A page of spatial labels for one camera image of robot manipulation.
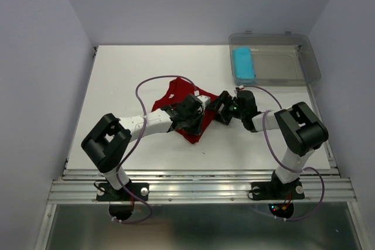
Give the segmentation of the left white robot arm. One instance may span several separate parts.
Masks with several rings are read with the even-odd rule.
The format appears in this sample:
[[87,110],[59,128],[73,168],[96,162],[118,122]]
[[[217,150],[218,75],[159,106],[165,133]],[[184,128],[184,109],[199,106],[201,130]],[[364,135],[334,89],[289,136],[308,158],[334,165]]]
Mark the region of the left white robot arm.
[[81,148],[94,163],[105,181],[96,184],[96,200],[103,202],[147,201],[148,183],[134,183],[122,166],[124,153],[131,142],[142,137],[184,130],[194,136],[202,132],[205,108],[210,98],[198,93],[182,102],[156,109],[143,116],[117,118],[104,115],[81,143]]

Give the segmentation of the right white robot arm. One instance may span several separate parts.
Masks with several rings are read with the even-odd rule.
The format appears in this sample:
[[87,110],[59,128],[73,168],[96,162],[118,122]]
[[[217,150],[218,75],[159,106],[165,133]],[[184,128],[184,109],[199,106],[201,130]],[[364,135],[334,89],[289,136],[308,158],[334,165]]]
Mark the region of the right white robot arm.
[[227,125],[237,118],[252,133],[279,130],[287,146],[284,157],[276,160],[278,167],[271,180],[252,183],[248,197],[255,201],[304,199],[299,177],[309,157],[328,140],[328,130],[305,102],[261,112],[251,91],[236,91],[234,97],[224,91],[208,105],[216,114],[215,119]]

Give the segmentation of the red t shirt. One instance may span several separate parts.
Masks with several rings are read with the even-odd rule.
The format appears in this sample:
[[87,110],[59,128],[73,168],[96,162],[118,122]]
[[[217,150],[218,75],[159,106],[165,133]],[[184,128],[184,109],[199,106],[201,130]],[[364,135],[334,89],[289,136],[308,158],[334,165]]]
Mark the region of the red t shirt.
[[[155,111],[156,109],[164,107],[164,106],[180,103],[189,94],[193,94],[193,93],[194,93],[194,86],[190,82],[182,78],[176,78],[174,80],[171,80],[169,82],[169,88],[166,94],[162,98],[154,102],[151,111]],[[191,135],[188,132],[186,132],[184,129],[177,130],[177,133],[182,135],[189,143],[196,144],[199,142],[204,131],[207,129],[210,123],[214,120],[215,115],[216,113],[214,111],[211,111],[211,110],[205,111],[203,123],[202,123],[202,133],[199,136]]]

